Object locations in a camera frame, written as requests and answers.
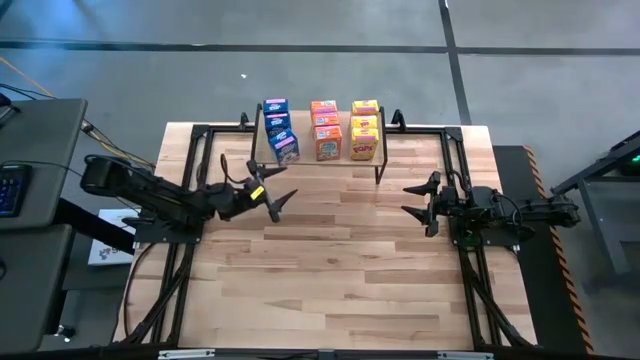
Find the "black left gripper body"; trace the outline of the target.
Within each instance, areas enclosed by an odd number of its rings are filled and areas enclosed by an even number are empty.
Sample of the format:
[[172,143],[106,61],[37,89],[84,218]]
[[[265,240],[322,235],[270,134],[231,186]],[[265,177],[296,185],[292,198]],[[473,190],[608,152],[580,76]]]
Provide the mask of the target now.
[[271,221],[274,223],[280,221],[280,212],[276,213],[272,210],[274,200],[266,189],[265,179],[257,174],[258,167],[264,165],[258,165],[254,160],[249,160],[247,168],[250,176],[240,181],[233,180],[229,175],[226,159],[220,160],[220,166],[224,174],[223,196],[216,202],[215,209],[221,220],[230,221],[235,216],[265,205]]

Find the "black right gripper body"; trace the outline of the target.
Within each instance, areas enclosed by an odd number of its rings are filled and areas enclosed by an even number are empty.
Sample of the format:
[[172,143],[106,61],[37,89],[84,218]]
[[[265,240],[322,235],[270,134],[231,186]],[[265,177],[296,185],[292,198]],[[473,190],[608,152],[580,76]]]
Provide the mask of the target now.
[[427,183],[426,194],[430,200],[427,205],[427,219],[425,220],[427,237],[434,237],[439,232],[438,216],[459,216],[463,210],[463,201],[460,199],[454,186],[444,186],[441,190],[441,173],[434,171]]

